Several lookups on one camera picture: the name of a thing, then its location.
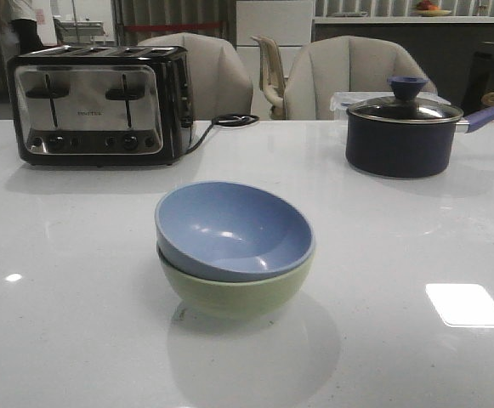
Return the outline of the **blue bowl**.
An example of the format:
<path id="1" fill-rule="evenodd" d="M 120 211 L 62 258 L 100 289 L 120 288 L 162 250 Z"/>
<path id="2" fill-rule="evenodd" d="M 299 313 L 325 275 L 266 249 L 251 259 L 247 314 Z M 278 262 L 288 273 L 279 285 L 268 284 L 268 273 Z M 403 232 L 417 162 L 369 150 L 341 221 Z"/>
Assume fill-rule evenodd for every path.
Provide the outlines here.
<path id="1" fill-rule="evenodd" d="M 186 184 L 156 205 L 157 244 L 175 268 L 209 281 L 249 282 L 306 262 L 315 235 L 277 195 L 224 181 Z"/>

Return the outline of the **green bowl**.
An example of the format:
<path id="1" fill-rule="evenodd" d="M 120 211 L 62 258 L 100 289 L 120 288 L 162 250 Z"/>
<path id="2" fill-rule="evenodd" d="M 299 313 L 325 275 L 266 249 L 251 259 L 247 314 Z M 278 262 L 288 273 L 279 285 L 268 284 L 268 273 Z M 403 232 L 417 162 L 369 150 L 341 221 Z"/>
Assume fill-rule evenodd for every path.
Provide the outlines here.
<path id="1" fill-rule="evenodd" d="M 223 282 L 188 275 L 156 251 L 170 286 L 185 303 L 205 315 L 230 320 L 250 320 L 282 307 L 300 290 L 315 257 L 311 254 L 297 268 L 269 279 Z"/>

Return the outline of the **beige upholstered chair left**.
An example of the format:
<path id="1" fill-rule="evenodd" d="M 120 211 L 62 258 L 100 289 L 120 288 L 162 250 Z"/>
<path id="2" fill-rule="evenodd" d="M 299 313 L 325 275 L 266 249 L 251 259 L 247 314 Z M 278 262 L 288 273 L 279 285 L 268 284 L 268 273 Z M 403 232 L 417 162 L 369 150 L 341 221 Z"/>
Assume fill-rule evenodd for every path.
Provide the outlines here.
<path id="1" fill-rule="evenodd" d="M 140 44 L 181 46 L 187 50 L 196 120 L 251 113 L 253 83 L 230 42 L 181 32 L 145 39 Z"/>

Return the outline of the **beige upholstered chair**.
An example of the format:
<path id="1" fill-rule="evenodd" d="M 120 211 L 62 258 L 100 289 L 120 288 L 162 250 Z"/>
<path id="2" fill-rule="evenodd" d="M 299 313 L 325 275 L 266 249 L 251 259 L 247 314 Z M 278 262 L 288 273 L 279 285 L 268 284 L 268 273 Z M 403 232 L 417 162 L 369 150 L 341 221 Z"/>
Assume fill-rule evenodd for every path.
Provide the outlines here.
<path id="1" fill-rule="evenodd" d="M 187 50 L 196 120 L 251 113 L 253 83 L 230 42 L 181 32 L 145 39 L 140 44 L 181 46 Z"/>
<path id="2" fill-rule="evenodd" d="M 288 120 L 330 120 L 336 92 L 388 92 L 390 77 L 426 77 L 401 45 L 340 36 L 312 42 L 296 55 L 284 92 Z"/>

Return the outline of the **cream plastic chair background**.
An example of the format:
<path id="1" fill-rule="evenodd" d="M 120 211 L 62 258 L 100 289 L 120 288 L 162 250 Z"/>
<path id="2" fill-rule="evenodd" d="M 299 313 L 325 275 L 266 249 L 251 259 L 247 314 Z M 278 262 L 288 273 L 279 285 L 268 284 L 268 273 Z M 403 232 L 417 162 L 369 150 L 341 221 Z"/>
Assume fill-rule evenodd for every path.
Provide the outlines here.
<path id="1" fill-rule="evenodd" d="M 259 46 L 260 69 L 259 88 L 270 103 L 270 118 L 286 119 L 284 93 L 286 81 L 281 61 L 280 49 L 275 40 L 265 36 L 251 36 Z"/>

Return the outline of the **clear plastic food container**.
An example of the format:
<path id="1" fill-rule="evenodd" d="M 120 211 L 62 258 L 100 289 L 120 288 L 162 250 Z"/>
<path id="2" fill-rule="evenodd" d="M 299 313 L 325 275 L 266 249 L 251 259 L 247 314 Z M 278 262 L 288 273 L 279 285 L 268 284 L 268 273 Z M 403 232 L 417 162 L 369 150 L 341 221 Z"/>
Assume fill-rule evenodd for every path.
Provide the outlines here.
<path id="1" fill-rule="evenodd" d="M 392 92 L 335 92 L 330 100 L 330 111 L 334 120 L 346 120 L 346 110 L 354 103 L 380 97 L 393 97 Z"/>

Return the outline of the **dark blue saucepan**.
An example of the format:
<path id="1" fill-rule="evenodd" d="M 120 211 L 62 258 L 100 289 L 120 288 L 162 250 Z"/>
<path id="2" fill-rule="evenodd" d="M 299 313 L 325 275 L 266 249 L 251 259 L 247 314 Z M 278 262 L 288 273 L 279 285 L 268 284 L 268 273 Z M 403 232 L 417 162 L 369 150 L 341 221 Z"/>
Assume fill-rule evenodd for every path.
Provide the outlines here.
<path id="1" fill-rule="evenodd" d="M 472 133 L 494 121 L 494 106 L 457 119 L 380 120 L 348 111 L 345 157 L 366 173 L 418 179 L 448 167 L 456 133 Z"/>

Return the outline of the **beige upholstered chair right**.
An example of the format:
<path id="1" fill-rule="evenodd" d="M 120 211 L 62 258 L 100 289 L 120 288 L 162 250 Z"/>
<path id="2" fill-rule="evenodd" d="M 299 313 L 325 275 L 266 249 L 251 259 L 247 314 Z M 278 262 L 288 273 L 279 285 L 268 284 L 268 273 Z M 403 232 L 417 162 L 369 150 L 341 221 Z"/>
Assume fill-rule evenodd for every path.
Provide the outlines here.
<path id="1" fill-rule="evenodd" d="M 401 45 L 340 36 L 312 42 L 296 55 L 284 92 L 288 120 L 330 120 L 336 92 L 388 92 L 390 77 L 426 77 Z"/>

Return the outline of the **glass pot lid blue knob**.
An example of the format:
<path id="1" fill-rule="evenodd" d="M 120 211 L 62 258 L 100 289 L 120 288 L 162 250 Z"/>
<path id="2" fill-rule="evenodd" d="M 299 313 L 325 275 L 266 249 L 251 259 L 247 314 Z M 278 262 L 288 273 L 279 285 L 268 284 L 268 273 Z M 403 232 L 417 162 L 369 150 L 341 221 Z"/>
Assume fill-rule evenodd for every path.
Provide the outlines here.
<path id="1" fill-rule="evenodd" d="M 349 116 L 378 122 L 400 124 L 446 123 L 459 120 L 463 111 L 454 105 L 421 98 L 428 78 L 391 76 L 387 79 L 391 96 L 366 99 L 347 108 Z"/>

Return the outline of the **white drawer cabinet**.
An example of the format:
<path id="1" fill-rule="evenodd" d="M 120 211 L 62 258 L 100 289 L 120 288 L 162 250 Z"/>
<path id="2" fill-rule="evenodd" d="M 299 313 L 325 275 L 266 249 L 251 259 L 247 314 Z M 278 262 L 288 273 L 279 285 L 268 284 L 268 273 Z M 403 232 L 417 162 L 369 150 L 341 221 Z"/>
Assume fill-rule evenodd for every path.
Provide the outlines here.
<path id="1" fill-rule="evenodd" d="M 280 49 L 284 77 L 289 76 L 299 50 L 311 42 L 313 1 L 238 1 L 236 3 L 236 50 L 252 79 L 252 113 L 270 118 L 270 102 L 259 89 L 260 55 L 254 37 L 275 40 Z"/>

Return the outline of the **black chrome four-slot toaster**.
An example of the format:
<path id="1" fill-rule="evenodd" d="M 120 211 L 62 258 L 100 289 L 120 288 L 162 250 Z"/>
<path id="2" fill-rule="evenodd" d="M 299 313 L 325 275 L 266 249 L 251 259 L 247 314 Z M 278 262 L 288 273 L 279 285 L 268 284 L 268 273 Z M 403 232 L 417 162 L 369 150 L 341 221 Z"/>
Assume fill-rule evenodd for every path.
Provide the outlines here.
<path id="1" fill-rule="evenodd" d="M 71 46 L 7 66 L 20 157 L 31 165 L 162 165 L 192 144 L 187 51 Z"/>

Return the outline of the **fruit bowl on counter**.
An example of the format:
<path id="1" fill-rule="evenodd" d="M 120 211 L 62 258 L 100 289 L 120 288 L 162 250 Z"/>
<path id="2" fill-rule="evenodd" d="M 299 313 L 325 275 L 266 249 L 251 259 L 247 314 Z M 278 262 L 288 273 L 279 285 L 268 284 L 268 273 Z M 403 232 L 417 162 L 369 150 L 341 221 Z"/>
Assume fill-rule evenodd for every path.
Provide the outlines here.
<path id="1" fill-rule="evenodd" d="M 442 9 L 429 0 L 418 1 L 413 7 L 413 12 L 422 17 L 441 17 L 451 14 L 450 9 Z"/>

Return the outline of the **person in background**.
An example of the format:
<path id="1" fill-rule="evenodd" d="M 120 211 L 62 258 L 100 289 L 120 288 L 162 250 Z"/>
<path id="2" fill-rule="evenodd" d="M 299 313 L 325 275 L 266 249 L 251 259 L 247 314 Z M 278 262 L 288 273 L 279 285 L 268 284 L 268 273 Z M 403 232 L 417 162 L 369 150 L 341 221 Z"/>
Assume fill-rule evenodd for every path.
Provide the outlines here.
<path id="1" fill-rule="evenodd" d="M 33 1 L 9 1 L 10 24 L 20 43 L 20 53 L 28 54 L 44 49 L 37 33 L 37 13 Z"/>

